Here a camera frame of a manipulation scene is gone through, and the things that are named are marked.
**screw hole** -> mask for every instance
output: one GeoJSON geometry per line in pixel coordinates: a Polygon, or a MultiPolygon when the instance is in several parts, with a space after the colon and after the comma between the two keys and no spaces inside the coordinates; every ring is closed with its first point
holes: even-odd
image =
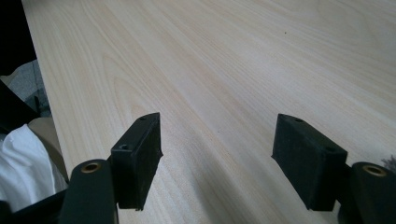
{"type": "Polygon", "coordinates": [[[100,169],[100,163],[92,162],[81,168],[81,172],[84,174],[90,174],[100,169]]]}
{"type": "Polygon", "coordinates": [[[387,173],[383,169],[373,165],[365,165],[363,166],[363,170],[365,170],[370,175],[376,175],[379,177],[384,177],[387,175],[387,173]]]}
{"type": "Polygon", "coordinates": [[[128,145],[121,145],[120,149],[125,149],[126,150],[126,149],[128,149],[128,145]]]}

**white fabric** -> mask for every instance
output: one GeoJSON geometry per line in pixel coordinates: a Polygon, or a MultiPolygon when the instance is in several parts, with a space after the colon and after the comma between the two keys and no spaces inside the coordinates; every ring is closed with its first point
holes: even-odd
{"type": "Polygon", "coordinates": [[[13,212],[66,188],[47,150],[26,124],[6,136],[0,144],[0,200],[7,201],[13,212]]]}

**wooden table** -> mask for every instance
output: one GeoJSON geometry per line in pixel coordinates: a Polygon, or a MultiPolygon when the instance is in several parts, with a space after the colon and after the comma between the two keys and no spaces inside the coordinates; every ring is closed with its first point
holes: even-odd
{"type": "Polygon", "coordinates": [[[161,112],[164,157],[121,223],[336,223],[271,159],[278,113],[383,164],[396,146],[394,1],[24,0],[70,173],[161,112]]]}

